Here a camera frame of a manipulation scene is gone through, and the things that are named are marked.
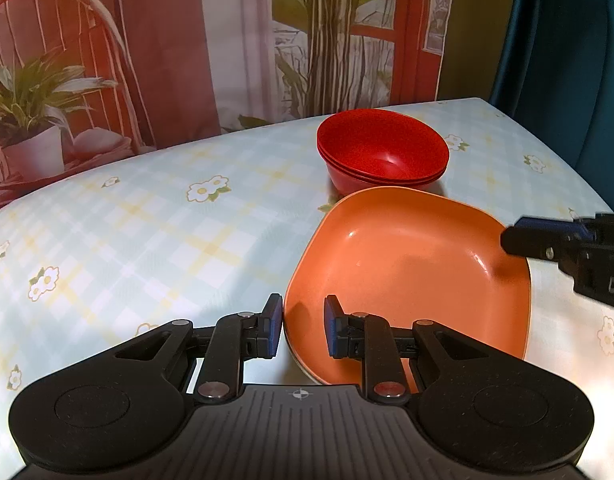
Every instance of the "tablecloth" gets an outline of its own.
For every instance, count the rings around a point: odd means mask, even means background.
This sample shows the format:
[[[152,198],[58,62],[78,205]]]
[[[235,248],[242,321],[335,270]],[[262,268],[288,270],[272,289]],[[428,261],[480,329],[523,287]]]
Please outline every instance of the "tablecloth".
[[[440,190],[513,223],[609,211],[549,148],[479,99],[392,107],[450,148]],[[88,171],[0,210],[0,479],[22,466],[14,397],[44,375],[176,318],[212,325],[284,293],[332,207],[315,147],[323,118],[191,142]],[[614,309],[531,262],[526,358],[589,396],[596,426],[579,466],[614,480]],[[281,342],[245,381],[309,379]]]

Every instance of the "potted plant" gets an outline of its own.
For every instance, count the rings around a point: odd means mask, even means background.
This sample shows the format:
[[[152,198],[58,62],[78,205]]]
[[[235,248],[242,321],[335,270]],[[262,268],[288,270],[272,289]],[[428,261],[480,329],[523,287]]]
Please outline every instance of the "potted plant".
[[[65,171],[61,130],[67,115],[86,109],[83,96],[116,82],[84,77],[84,66],[60,66],[55,51],[12,69],[0,63],[0,149],[26,180]]]

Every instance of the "teal curtain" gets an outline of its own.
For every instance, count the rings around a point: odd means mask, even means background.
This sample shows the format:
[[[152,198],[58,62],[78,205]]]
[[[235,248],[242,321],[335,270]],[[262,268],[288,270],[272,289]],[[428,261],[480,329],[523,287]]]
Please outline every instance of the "teal curtain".
[[[614,210],[614,0],[514,0],[490,102]]]

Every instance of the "orange square bowl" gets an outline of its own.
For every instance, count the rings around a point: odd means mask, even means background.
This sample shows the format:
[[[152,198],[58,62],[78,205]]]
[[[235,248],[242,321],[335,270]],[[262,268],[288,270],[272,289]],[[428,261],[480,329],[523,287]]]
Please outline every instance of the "orange square bowl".
[[[433,319],[522,358],[529,266],[502,250],[503,229],[484,211],[404,187],[344,198],[314,233],[287,288],[285,335],[299,365],[321,383],[361,382],[359,362],[327,352],[328,294],[347,314],[376,314],[402,328]]]

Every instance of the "white flower pot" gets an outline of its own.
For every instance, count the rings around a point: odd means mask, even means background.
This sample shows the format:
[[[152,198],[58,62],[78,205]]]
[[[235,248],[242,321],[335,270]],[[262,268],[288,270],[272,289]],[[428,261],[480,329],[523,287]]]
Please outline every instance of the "white flower pot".
[[[39,180],[65,171],[61,131],[51,126],[31,139],[3,148],[12,171],[18,171],[25,180]]]

